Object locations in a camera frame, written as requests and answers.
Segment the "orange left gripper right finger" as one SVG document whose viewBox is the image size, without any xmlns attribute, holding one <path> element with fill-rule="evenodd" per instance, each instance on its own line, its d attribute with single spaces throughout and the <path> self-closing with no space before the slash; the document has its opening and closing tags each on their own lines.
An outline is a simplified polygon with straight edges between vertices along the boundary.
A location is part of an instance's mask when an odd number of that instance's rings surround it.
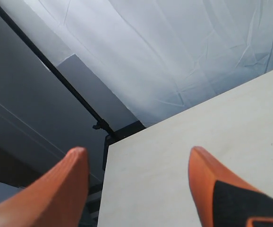
<svg viewBox="0 0 273 227">
<path fill-rule="evenodd" d="M 204 227 L 273 227 L 273 198 L 224 166 L 203 147 L 193 147 L 189 188 Z"/>
</svg>

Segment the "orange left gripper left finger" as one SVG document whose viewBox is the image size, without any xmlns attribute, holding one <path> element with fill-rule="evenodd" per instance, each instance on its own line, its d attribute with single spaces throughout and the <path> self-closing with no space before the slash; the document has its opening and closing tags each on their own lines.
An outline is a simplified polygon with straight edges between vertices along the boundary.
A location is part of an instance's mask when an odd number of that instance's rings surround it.
<svg viewBox="0 0 273 227">
<path fill-rule="evenodd" d="M 88 153 L 75 147 L 34 183 L 0 203 L 0 227 L 77 227 L 88 191 Z"/>
</svg>

